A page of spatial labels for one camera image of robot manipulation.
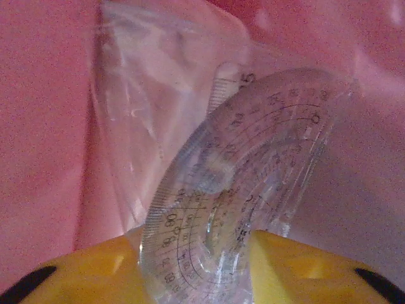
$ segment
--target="clear plastic protractor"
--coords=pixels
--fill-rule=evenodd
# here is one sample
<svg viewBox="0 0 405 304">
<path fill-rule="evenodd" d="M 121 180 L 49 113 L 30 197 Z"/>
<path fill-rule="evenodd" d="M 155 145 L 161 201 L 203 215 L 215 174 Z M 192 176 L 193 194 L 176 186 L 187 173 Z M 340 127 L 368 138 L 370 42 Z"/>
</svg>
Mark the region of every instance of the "clear plastic protractor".
<svg viewBox="0 0 405 304">
<path fill-rule="evenodd" d="M 350 84 L 298 68 L 255 80 L 191 135 L 155 194 L 140 267 L 157 303 L 254 303 L 250 231 L 286 234 Z"/>
</svg>

